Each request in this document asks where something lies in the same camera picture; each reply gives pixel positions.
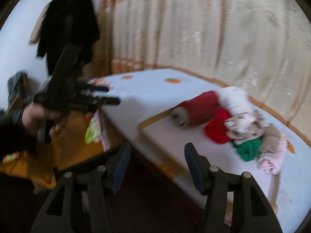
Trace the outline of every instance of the gray cloth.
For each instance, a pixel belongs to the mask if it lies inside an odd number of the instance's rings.
[[[22,106],[32,101],[32,97],[29,95],[27,74],[27,71],[20,70],[7,81],[9,106],[12,104],[17,95],[21,96],[21,100],[23,102]]]

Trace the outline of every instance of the beige curtain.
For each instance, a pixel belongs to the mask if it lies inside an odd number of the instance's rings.
[[[172,67],[239,86],[311,145],[311,25],[295,0],[102,0],[99,25],[95,76]]]

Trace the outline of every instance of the black jacket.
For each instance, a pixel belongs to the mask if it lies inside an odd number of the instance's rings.
[[[49,75],[67,43],[82,46],[74,68],[92,60],[91,46],[99,39],[92,0],[53,0],[42,22],[38,57],[47,54]]]
[[[36,138],[27,133],[21,122],[23,111],[14,111],[0,118],[0,160],[7,154],[35,150]]]

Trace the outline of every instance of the rolled clothing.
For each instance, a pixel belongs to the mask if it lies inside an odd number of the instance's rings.
[[[227,110],[219,108],[216,111],[216,117],[205,125],[205,135],[215,143],[219,144],[231,141],[231,138],[226,135],[228,130],[224,125],[224,121],[230,117],[231,116]]]
[[[284,134],[278,143],[271,140],[269,136],[263,137],[260,154],[257,160],[257,168],[270,174],[279,174],[287,149],[287,141]]]
[[[226,109],[231,116],[243,113],[252,113],[253,109],[248,101],[247,94],[237,87],[226,87],[216,91],[221,108]]]
[[[239,116],[231,117],[225,121],[225,126],[228,129],[227,136],[233,140],[235,145],[240,145],[263,135],[265,131],[265,119],[258,110],[254,110],[253,115],[255,121],[249,123],[245,129],[243,129],[243,132],[241,132],[239,125],[242,122],[244,122],[243,125],[245,125],[247,121],[243,121]]]
[[[240,155],[240,157],[248,162],[255,159],[255,157],[259,154],[259,148],[261,145],[261,139],[256,138],[249,141],[246,141],[240,145],[234,145],[236,148],[237,154]]]
[[[282,149],[279,144],[283,136],[272,123],[269,123],[269,126],[265,128],[265,134],[262,136],[260,153],[278,152],[279,149]]]
[[[219,108],[215,91],[204,92],[201,95],[178,104],[171,117],[180,127],[196,126],[212,120]]]

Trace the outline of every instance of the orange pattern on sheet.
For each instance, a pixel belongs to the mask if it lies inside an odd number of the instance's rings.
[[[167,79],[165,79],[164,81],[167,82],[167,83],[172,83],[172,84],[181,83],[181,80],[180,80],[180,79],[175,79],[175,78],[167,78]]]
[[[275,204],[274,208],[273,208],[273,211],[274,211],[275,214],[277,214],[278,209],[279,209],[279,207]]]
[[[107,87],[107,88],[109,88],[109,91],[114,89],[114,86],[111,86],[111,84],[105,80],[105,77],[104,78],[102,78],[102,77],[98,78],[98,79],[92,81],[91,83],[95,86]]]
[[[295,154],[295,150],[294,150],[294,147],[293,145],[290,143],[290,141],[287,140],[287,150],[289,152],[291,152],[292,154]]]
[[[121,77],[121,79],[129,80],[129,79],[131,79],[133,77],[134,77],[133,75],[124,75],[124,76]]]

